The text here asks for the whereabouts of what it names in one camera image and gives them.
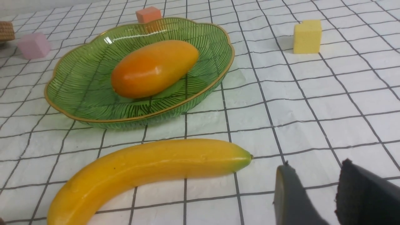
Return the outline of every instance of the brown woven object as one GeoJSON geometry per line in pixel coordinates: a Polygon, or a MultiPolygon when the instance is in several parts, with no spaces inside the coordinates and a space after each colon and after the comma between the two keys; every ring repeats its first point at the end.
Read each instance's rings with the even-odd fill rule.
{"type": "Polygon", "coordinates": [[[11,22],[0,21],[0,42],[14,40],[14,27],[11,22]]]}

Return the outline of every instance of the yellow banana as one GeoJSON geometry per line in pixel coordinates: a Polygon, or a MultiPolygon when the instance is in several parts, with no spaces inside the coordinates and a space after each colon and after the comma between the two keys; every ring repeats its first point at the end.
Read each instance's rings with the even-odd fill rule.
{"type": "Polygon", "coordinates": [[[114,196],[136,186],[228,175],[250,164],[238,145],[214,139],[166,140],[105,155],[77,172],[57,193],[48,225],[86,225],[114,196]]]}

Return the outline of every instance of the grid tablecloth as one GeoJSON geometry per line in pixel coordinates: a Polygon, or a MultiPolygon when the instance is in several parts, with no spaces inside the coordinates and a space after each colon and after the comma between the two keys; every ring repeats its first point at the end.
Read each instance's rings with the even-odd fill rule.
{"type": "Polygon", "coordinates": [[[232,141],[255,159],[237,174],[140,186],[90,225],[273,225],[276,167],[289,161],[330,224],[341,162],[400,185],[400,1],[111,0],[9,16],[16,37],[43,32],[46,58],[0,50],[0,217],[44,225],[52,198],[98,157],[159,139],[232,141]],[[66,52],[148,6],[212,22],[236,50],[223,84],[189,113],[134,131],[86,127],[49,107],[46,82],[66,52]],[[320,54],[294,55],[294,25],[320,19],[320,54]]]}

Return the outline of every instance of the yellow foam cube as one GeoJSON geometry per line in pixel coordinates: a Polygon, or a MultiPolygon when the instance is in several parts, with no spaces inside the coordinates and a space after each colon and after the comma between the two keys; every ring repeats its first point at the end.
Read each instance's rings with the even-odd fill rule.
{"type": "Polygon", "coordinates": [[[320,52],[322,26],[320,20],[304,20],[294,26],[293,53],[315,54],[320,52]]]}

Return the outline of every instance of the glass fruit bowl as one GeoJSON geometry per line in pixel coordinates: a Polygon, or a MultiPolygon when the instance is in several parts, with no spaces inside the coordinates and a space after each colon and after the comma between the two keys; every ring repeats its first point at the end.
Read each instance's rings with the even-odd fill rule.
{"type": "Polygon", "coordinates": [[[195,107],[220,85],[234,55],[228,34],[214,24],[170,17],[122,25],[65,54],[44,95],[56,110],[86,125],[131,129],[179,116],[195,107]],[[149,98],[117,95],[110,82],[114,67],[132,51],[162,40],[184,40],[198,49],[199,59],[191,71],[149,98]]]}

